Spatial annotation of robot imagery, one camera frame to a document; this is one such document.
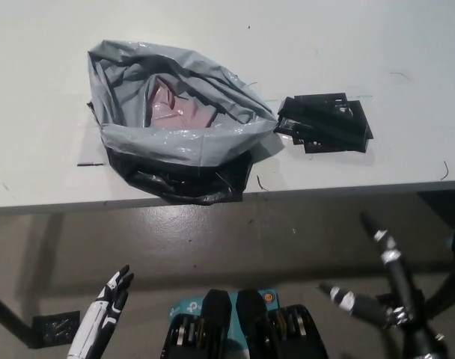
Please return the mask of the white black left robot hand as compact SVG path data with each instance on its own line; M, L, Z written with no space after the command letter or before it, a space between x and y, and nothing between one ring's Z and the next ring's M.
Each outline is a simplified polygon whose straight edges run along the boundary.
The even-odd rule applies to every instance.
M117 271L90 304L67 353L67 359L103 356L128 299L134 278L129 265Z

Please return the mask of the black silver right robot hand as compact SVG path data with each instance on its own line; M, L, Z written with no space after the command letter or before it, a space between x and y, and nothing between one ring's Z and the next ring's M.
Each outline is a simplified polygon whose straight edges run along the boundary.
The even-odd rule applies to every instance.
M429 321L445 310L454 295L451 276L426 299L390 231L367 212L360 214L360 222L379 252L391 291L371 298L328 283L320 283L318 289L342 311L363 322L382 329L401 328L412 341L416 337L441 341L442 336L433 333Z

